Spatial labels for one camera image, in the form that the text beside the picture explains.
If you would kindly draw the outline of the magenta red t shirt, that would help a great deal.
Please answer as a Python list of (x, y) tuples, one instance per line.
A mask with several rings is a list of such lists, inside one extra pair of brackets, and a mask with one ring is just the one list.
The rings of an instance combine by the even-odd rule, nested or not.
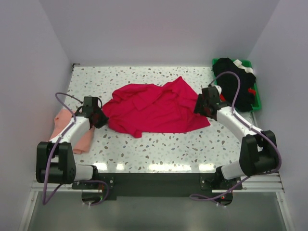
[(134, 138), (144, 132), (185, 133), (210, 126), (194, 113), (197, 97), (182, 77), (163, 86), (128, 84), (112, 93), (102, 111), (110, 129)]

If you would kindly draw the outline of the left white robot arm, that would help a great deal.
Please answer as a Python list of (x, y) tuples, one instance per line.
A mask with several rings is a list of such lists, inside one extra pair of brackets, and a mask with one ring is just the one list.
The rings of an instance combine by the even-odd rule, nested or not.
[(101, 128), (108, 117), (102, 111), (98, 97), (85, 96), (82, 105), (60, 133), (37, 145), (36, 180), (39, 183), (72, 184), (82, 181), (89, 189), (100, 183), (98, 170), (93, 165), (76, 165), (73, 148), (91, 128)]

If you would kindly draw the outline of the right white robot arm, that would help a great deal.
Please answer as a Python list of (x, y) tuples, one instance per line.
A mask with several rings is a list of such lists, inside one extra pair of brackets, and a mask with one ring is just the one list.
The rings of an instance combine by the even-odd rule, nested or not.
[(275, 134), (263, 131), (244, 119), (229, 103), (220, 99), (221, 87), (202, 89), (194, 113), (211, 118), (224, 126), (241, 142), (239, 160), (216, 168), (212, 187), (226, 189), (231, 180), (272, 173), (282, 164)]

